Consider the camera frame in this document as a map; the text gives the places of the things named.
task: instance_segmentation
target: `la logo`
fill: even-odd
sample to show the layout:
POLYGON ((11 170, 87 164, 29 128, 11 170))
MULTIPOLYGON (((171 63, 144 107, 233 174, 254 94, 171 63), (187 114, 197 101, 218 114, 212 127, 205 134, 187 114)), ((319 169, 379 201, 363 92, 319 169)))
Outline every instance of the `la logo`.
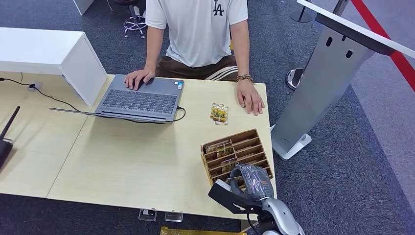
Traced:
POLYGON ((219 15, 220 16, 223 16, 222 15, 223 10, 222 10, 221 4, 218 4, 218 0, 214 0, 214 1, 215 1, 215 9, 213 10, 213 12, 215 13, 215 16, 218 15, 218 12, 219 12, 219 15))

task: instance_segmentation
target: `wooden card holder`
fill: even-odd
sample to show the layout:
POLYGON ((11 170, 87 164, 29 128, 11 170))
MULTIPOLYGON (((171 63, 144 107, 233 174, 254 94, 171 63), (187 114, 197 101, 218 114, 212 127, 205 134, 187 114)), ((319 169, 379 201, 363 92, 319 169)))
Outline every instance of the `wooden card holder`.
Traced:
POLYGON ((270 164, 265 155, 264 148, 262 147, 261 139, 258 136, 256 129, 244 131, 232 136, 227 136, 219 140, 215 140, 209 143, 201 145, 202 161, 205 166, 207 176, 209 178, 210 186, 217 179, 226 181, 231 175, 231 171, 222 171, 222 162, 237 158, 238 163, 257 165, 265 169, 270 179, 273 178, 270 164), (216 143, 220 143, 226 140, 230 140, 232 144, 232 153, 226 156, 218 158, 216 151, 206 153, 207 146, 211 146, 216 143))

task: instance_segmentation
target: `light wood tabletop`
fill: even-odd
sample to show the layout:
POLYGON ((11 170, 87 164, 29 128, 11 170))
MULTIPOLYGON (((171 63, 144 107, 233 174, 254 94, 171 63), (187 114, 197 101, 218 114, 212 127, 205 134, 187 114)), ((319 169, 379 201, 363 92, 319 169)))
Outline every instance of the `light wood tabletop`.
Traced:
MULTIPOLYGON (((41 91, 88 110, 61 76, 0 72, 0 77, 31 84, 42 82, 41 91)), ((21 106, 6 138, 13 149, 0 169, 0 193, 46 197, 86 117, 48 110, 67 105, 29 92, 27 86, 0 82, 0 129, 3 130, 17 106, 21 106)))
MULTIPOLYGON (((234 82, 185 80, 180 106, 187 114, 173 124, 88 117, 47 198, 246 219, 208 197, 210 184, 200 156, 202 144, 256 128, 274 165, 268 109, 259 116, 246 114, 234 87, 234 82), (209 118, 212 103, 229 107, 227 126, 209 118)), ((255 87, 267 105, 265 84, 255 87)), ((77 114, 59 115, 73 119, 77 114)), ((176 118, 182 115, 178 110, 176 118)))

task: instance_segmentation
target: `man's right hand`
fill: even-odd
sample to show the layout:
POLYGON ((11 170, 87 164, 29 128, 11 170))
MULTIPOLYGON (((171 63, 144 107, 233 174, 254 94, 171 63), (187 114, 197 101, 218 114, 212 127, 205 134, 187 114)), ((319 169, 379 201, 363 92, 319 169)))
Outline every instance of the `man's right hand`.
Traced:
POLYGON ((150 81, 151 78, 156 76, 156 73, 154 70, 149 70, 144 68, 143 70, 137 70, 134 72, 131 72, 127 74, 127 76, 124 79, 125 87, 130 88, 131 90, 138 90, 138 85, 140 84, 140 81, 143 79, 143 82, 150 81))

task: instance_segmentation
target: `bracelet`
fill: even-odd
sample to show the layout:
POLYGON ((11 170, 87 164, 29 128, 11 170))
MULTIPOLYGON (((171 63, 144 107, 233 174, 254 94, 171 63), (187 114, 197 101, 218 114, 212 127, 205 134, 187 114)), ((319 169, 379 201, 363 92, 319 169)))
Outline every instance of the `bracelet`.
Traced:
POLYGON ((249 74, 242 74, 242 75, 238 75, 236 77, 236 82, 239 82, 240 80, 244 80, 244 79, 248 79, 250 82, 254 82, 252 80, 252 77, 249 74))

